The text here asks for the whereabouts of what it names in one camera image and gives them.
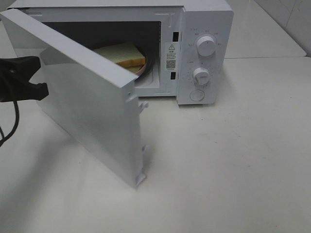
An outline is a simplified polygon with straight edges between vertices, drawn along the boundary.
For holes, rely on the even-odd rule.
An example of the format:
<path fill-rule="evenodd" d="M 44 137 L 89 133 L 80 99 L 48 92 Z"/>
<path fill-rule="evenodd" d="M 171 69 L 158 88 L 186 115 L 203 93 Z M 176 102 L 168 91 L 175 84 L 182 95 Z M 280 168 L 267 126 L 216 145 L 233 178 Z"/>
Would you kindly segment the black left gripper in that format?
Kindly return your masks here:
<path fill-rule="evenodd" d="M 42 100 L 49 95 L 46 83 L 30 83 L 40 69 L 40 59 L 36 56 L 0 59 L 0 101 Z"/>

